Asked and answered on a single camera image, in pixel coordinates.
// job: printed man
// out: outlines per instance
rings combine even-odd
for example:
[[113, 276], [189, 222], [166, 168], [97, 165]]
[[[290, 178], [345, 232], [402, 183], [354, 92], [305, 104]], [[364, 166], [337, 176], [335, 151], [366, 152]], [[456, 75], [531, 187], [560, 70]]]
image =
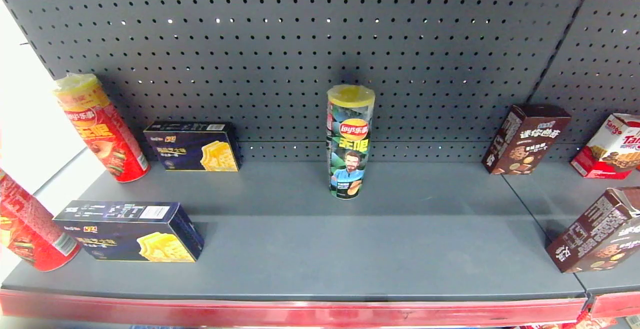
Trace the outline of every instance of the printed man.
[[349, 196], [358, 193], [364, 176], [364, 170], [358, 170], [360, 160], [359, 154], [355, 151], [347, 151], [344, 154], [346, 168], [336, 170], [331, 177], [331, 185], [335, 186], [338, 192], [346, 190]]

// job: blue shirt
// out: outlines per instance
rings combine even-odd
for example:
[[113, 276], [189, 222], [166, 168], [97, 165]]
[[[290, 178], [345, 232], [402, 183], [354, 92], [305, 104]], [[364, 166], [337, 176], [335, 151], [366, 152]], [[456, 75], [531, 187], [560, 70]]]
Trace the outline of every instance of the blue shirt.
[[355, 181], [360, 181], [363, 176], [364, 170], [356, 169], [352, 172], [348, 172], [347, 169], [338, 169], [331, 177], [331, 184], [335, 186], [337, 183], [352, 183]]

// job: brown cookie box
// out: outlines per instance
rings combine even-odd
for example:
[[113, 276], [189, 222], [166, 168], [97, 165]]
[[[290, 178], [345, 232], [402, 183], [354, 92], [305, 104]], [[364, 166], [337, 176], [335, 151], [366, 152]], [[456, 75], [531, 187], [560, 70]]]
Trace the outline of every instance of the brown cookie box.
[[530, 174], [569, 124], [571, 115], [555, 105], [514, 105], [482, 163], [491, 174]]
[[608, 188], [546, 251], [563, 273], [610, 270], [640, 249], [640, 187]]

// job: yellow lid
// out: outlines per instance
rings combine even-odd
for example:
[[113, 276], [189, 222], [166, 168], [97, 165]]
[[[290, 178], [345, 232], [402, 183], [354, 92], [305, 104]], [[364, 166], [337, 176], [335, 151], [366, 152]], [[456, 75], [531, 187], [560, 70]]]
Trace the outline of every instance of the yellow lid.
[[335, 85], [326, 94], [331, 103], [345, 108], [372, 106], [376, 99], [375, 92], [363, 85]]
[[57, 88], [53, 92], [59, 94], [61, 92], [79, 92], [87, 90], [94, 86], [99, 86], [100, 81], [94, 74], [75, 74], [67, 73], [66, 77], [55, 81]]

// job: chip canister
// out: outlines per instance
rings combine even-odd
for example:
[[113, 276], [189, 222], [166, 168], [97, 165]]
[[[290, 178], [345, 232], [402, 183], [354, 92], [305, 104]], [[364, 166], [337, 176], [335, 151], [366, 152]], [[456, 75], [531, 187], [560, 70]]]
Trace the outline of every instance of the chip canister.
[[353, 199], [362, 190], [369, 159], [376, 95], [362, 85], [336, 85], [327, 96], [329, 187], [334, 197]]

